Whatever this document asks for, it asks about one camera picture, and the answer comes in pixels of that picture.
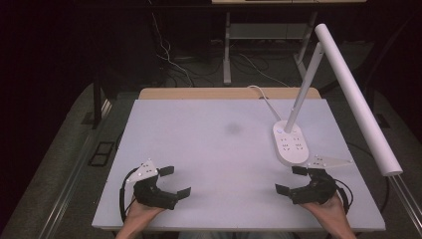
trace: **dark background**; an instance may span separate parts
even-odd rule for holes
[[[356,80],[384,93],[422,141],[419,2],[368,0],[349,12],[322,13],[318,21],[327,23],[338,42],[374,42],[353,72]],[[120,91],[158,86],[161,73],[151,19],[137,10],[81,9],[65,0],[2,1],[0,6],[1,145],[6,152],[0,165],[1,232],[71,105],[95,76],[113,98]],[[265,20],[277,20],[271,16]],[[223,36],[224,13],[165,12],[160,24],[172,44],[199,54],[195,50],[206,48],[210,38]]]

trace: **metal frame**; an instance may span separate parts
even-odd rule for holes
[[[301,39],[301,48],[297,54],[294,54],[294,59],[301,77],[304,79],[307,69],[302,60],[314,30],[316,18],[317,12],[312,12],[309,21],[305,24],[232,24],[230,22],[230,12],[227,12],[223,60],[224,86],[231,86],[232,84],[230,39]]]

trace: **white cable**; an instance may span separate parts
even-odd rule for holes
[[[266,78],[268,78],[268,79],[271,79],[271,80],[273,80],[273,81],[276,81],[276,82],[278,82],[278,83],[281,83],[281,84],[283,84],[284,86],[286,86],[286,87],[290,87],[289,85],[287,85],[286,83],[284,83],[284,82],[281,82],[281,81],[279,81],[279,80],[277,80],[277,79],[274,79],[274,78],[272,78],[272,77],[270,77],[270,76],[268,76],[268,75],[266,75],[265,73],[263,73],[263,72],[261,72],[261,70],[259,70],[256,66],[255,66],[255,64],[251,61],[251,60],[249,60],[249,58],[247,57],[247,56],[245,56],[245,55],[243,55],[243,54],[239,54],[240,56],[242,56],[242,57],[244,57],[246,60],[248,60],[248,62],[255,68],[255,70],[257,70],[261,75],[263,75],[264,77],[266,77]]]
[[[270,107],[271,111],[276,114],[276,116],[279,118],[279,120],[282,120],[282,117],[276,112],[276,110],[274,109],[274,107],[270,104],[270,102],[267,100],[267,97],[265,96],[264,91],[257,86],[249,86],[248,88],[256,88],[258,90],[260,90],[261,94],[263,95],[263,98],[265,100],[265,102],[267,103],[267,105]]]
[[[177,65],[177,64],[175,64],[175,63],[173,63],[171,60],[170,60],[170,48],[171,48],[171,45],[170,45],[170,43],[167,41],[167,40],[165,40],[166,42],[167,42],[167,44],[168,44],[168,49],[167,48],[165,48],[163,45],[162,45],[162,42],[163,42],[163,39],[162,39],[162,37],[161,37],[161,33],[159,32],[159,29],[158,29],[158,24],[157,24],[157,20],[155,19],[155,15],[154,15],[154,13],[151,13],[151,15],[152,15],[152,19],[153,19],[153,21],[154,21],[154,26],[155,26],[155,30],[157,31],[157,34],[158,34],[158,37],[159,37],[159,45],[160,45],[160,47],[164,50],[164,52],[165,52],[165,55],[166,55],[166,58],[164,58],[164,57],[161,57],[161,56],[158,56],[157,55],[157,57],[159,57],[159,58],[161,58],[161,59],[163,59],[163,60],[165,60],[165,61],[167,61],[169,64],[171,64],[171,65],[173,65],[173,66],[175,66],[175,67],[177,67],[178,69],[180,69],[182,72],[184,72],[185,74],[186,74],[186,77],[187,77],[187,79],[189,80],[189,88],[191,88],[191,87],[193,87],[193,81],[192,81],[192,79],[190,79],[190,76],[189,76],[189,74],[187,73],[187,71],[184,69],[184,68],[182,68],[182,67],[180,67],[179,65]]]

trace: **white tube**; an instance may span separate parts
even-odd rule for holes
[[[348,104],[359,124],[360,130],[375,158],[381,174],[384,176],[398,175],[403,172],[384,134],[379,128],[372,111],[362,95],[357,83],[344,61],[334,39],[325,24],[316,26],[316,35],[322,43],[326,57],[338,79],[347,98]]]

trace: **white table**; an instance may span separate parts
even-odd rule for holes
[[[277,89],[267,90],[272,98]],[[175,166],[174,174],[158,179],[159,188],[176,192],[192,187],[192,192],[174,210],[159,214],[148,230],[321,230],[306,210],[276,192],[275,183],[296,188],[307,185],[310,179],[292,174],[290,168],[278,161],[272,136],[277,118],[263,100],[230,95],[239,89],[221,90],[223,94],[218,98],[241,100],[209,99],[214,98],[210,97],[213,94],[208,97],[202,94],[207,100],[192,100],[189,96],[195,89],[187,90],[187,97],[183,94],[175,97],[169,89],[164,91],[172,100],[139,100],[133,105],[94,227],[116,230],[122,225],[118,190],[130,170],[151,158],[157,167]],[[283,91],[291,93],[297,89],[279,89],[278,93]],[[258,95],[253,89],[240,92]],[[326,101],[319,99],[317,93],[313,98],[315,93],[310,92],[298,117],[311,156],[322,154],[351,160]],[[271,102],[287,118],[294,100],[272,98]],[[347,215],[351,227],[356,231],[384,230],[385,223],[355,164],[327,172],[353,191],[354,202]],[[128,184],[126,205],[131,193]]]

